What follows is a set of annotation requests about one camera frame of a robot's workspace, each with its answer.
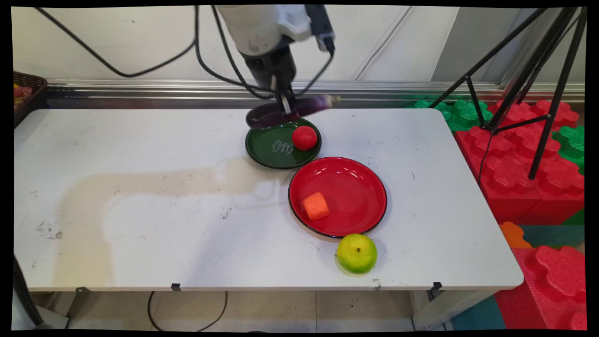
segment orange cube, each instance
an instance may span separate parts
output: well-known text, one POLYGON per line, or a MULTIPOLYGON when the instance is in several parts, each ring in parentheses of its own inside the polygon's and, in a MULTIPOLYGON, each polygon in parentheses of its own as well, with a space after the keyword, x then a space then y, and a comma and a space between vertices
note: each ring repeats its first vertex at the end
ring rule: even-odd
POLYGON ((308 213, 308 218, 312 221, 329 215, 329 207, 326 205, 325 198, 320 192, 316 192, 304 199, 304 209, 308 213))

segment red foam block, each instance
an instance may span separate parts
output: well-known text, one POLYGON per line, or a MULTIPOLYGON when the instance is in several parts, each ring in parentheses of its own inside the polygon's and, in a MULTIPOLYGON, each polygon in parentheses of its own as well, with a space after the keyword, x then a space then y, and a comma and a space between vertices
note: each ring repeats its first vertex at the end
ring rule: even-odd
MULTIPOLYGON (((489 144, 490 136, 491 133, 489 131, 483 130, 480 127, 472 127, 468 131, 456 131, 454 136, 472 174, 477 178, 480 171, 480 162, 489 144)), ((508 154, 511 149, 512 144, 502 134, 494 135, 487 158, 501 158, 508 154)))
POLYGON ((585 256, 567 246, 512 252, 524 282, 495 294, 506 328, 586 330, 585 256))
MULTIPOLYGON (((501 103, 503 103, 503 100, 490 106, 489 111, 492 112, 494 115, 497 112, 497 110, 499 109, 499 106, 501 106, 501 103)), ((514 103, 510 107, 510 110, 508 110, 507 113, 505 114, 505 117, 504 117, 503 121, 501 122, 500 127, 506 127, 511 124, 520 123, 520 122, 527 121, 527 120, 535 118, 535 117, 537 117, 537 114, 535 114, 534 112, 531 111, 531 107, 530 107, 530 105, 528 105, 528 103, 522 103, 522 104, 514 103)))
MULTIPOLYGON (((472 127, 457 131, 456 142, 475 179, 478 179, 480 162, 489 143, 489 131, 472 127)), ((525 165, 511 152, 512 144, 502 134, 493 136, 480 187, 497 222, 516 221, 525 215, 540 196, 528 180, 525 165)))
MULTIPOLYGON (((550 101, 538 101, 537 104, 531 107, 531 111, 537 116, 546 115, 549 113, 551 107, 550 101)), ((578 121, 579 115, 572 111, 570 105, 564 102, 559 102, 558 111, 553 120, 551 131, 559 131, 559 128, 567 125, 571 128, 576 128, 576 121, 578 121)))
POLYGON ((497 222, 519 219, 541 200, 525 165, 512 154, 485 159, 480 189, 497 222))
MULTIPOLYGON (((539 146, 541 133, 543 133, 542 124, 529 124, 509 131, 511 132, 506 134, 506 138, 510 140, 513 145, 512 154, 530 169, 534 155, 537 152, 537 147, 539 146)), ((558 158, 559 147, 559 142, 549 137, 541 161, 550 161, 558 158)))
POLYGON ((525 225, 560 225, 585 207, 585 177, 563 158, 541 161, 534 181, 541 200, 517 220, 525 225))

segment purple eggplant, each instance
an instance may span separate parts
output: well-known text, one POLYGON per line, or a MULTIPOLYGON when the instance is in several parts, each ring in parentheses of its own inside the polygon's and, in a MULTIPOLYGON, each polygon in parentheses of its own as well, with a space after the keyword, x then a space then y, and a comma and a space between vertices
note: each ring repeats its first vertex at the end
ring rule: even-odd
POLYGON ((295 104, 291 107, 291 113, 287 115, 281 109, 279 102, 263 104, 251 109, 247 113, 246 122, 253 129, 262 129, 282 125, 294 119, 308 116, 313 113, 330 109, 333 104, 339 102, 339 96, 323 95, 312 98, 302 98, 295 100, 295 104))

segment green plate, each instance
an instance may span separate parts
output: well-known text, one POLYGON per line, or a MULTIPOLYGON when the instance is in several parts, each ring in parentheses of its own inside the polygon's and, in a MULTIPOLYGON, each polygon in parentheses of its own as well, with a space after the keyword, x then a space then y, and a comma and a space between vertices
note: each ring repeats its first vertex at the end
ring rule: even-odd
POLYGON ((309 163, 316 158, 322 139, 318 129, 309 121, 299 118, 292 122, 266 129, 251 129, 246 136, 246 151, 258 164, 271 169, 293 169, 309 163), (316 131, 318 142, 308 151, 294 147, 291 135, 301 126, 311 127, 316 131))

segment red plate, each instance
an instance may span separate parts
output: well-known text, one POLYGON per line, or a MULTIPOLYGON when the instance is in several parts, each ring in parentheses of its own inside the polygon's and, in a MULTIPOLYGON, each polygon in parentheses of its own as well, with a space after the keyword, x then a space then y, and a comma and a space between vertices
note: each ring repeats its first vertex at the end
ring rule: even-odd
POLYGON ((289 184, 289 204, 309 229, 330 237, 364 234, 379 224, 387 209, 385 187, 374 172, 357 161, 327 157, 302 167, 289 184), (320 192, 330 214, 312 221, 303 201, 320 192))

